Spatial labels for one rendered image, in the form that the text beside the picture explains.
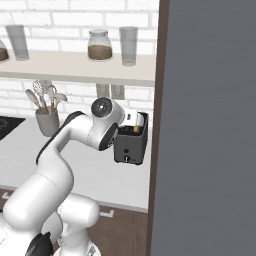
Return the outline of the brown side panel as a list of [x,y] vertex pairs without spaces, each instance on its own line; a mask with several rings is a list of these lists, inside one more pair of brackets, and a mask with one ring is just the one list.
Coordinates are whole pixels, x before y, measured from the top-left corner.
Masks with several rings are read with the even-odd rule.
[[161,123],[161,111],[162,111],[162,95],[163,95],[163,85],[164,85],[165,60],[166,60],[169,7],[170,7],[170,0],[160,0],[159,18],[158,18],[157,54],[156,54],[155,96],[154,96],[153,129],[152,129],[152,150],[151,150],[151,167],[150,167],[150,183],[149,183],[146,256],[151,256],[154,200],[155,200],[156,179],[157,179],[158,148],[159,148],[159,138],[160,138],[160,123]]

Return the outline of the brown drawer front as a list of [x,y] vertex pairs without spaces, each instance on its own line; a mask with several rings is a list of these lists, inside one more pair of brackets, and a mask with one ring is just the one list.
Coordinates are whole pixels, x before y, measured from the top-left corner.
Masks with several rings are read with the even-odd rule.
[[147,215],[98,202],[16,189],[0,200],[0,256],[146,256]]

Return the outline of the grey utensil pot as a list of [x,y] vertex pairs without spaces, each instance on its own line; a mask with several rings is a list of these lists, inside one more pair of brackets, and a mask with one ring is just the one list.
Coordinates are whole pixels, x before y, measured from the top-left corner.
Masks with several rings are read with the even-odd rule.
[[36,120],[41,133],[46,137],[51,137],[59,129],[58,111],[53,113],[43,114],[40,109],[35,112]]

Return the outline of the empty tall glass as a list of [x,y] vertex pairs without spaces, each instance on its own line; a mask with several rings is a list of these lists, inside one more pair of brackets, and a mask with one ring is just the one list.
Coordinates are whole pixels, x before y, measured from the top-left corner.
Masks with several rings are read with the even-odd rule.
[[7,25],[5,27],[14,56],[17,61],[29,59],[26,35],[23,25]]
[[136,64],[138,28],[134,26],[120,27],[119,35],[122,64],[134,66]]

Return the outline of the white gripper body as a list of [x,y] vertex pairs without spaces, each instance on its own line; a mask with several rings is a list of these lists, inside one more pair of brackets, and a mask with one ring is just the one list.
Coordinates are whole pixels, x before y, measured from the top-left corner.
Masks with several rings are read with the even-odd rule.
[[134,117],[135,117],[135,121],[134,121],[134,124],[133,126],[134,127],[142,127],[145,123],[145,119],[144,119],[144,116],[142,113],[136,111],[134,113]]

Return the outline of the grey fridge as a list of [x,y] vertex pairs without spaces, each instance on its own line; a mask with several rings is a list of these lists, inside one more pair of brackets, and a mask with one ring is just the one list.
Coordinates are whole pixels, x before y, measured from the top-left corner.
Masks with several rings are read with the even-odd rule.
[[256,0],[170,0],[151,256],[256,256]]

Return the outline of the beige wall shelf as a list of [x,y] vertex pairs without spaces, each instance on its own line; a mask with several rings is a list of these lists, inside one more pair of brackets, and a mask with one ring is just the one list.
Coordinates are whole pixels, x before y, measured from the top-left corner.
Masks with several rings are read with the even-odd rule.
[[26,61],[10,59],[0,63],[0,77],[45,79],[78,83],[155,86],[156,57],[139,55],[135,66],[123,66],[121,55],[108,61],[91,61],[86,53],[31,51]]

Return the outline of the wall power outlet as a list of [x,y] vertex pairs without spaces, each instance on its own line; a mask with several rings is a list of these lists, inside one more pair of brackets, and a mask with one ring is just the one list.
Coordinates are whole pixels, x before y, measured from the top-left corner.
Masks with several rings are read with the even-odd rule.
[[110,97],[110,90],[108,84],[97,84],[96,85],[97,97]]
[[116,100],[125,99],[125,89],[123,85],[112,85],[111,86],[111,96]]

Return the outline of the black hob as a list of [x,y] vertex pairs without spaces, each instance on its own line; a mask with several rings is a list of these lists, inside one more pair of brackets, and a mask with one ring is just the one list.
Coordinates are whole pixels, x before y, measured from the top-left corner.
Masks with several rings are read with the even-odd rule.
[[24,118],[0,116],[0,141],[24,121]]

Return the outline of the pale spatula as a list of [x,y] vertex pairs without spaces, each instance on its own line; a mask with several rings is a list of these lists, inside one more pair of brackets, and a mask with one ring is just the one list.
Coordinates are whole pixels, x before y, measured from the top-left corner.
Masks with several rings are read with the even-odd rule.
[[63,93],[55,93],[53,95],[53,98],[52,98],[51,110],[55,111],[57,109],[58,104],[61,101],[66,101],[66,100],[67,100],[67,96],[65,94],[63,94]]

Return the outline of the glass jar with brown contents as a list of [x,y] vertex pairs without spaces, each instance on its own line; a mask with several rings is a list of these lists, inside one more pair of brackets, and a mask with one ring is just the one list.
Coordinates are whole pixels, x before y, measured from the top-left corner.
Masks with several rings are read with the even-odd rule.
[[93,61],[107,61],[112,58],[112,45],[107,30],[89,31],[88,58]]
[[7,61],[9,59],[9,54],[7,48],[3,41],[0,39],[0,62]]

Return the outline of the dark grey toaster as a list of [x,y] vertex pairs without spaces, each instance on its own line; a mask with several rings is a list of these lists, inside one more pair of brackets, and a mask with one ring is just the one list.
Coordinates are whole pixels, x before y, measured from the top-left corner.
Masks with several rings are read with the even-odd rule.
[[118,135],[114,142],[114,161],[126,163],[125,156],[130,157],[129,164],[141,165],[144,161],[144,155],[148,142],[148,114],[141,112],[145,123],[139,127],[139,133],[133,132],[133,126],[124,126],[118,128]]

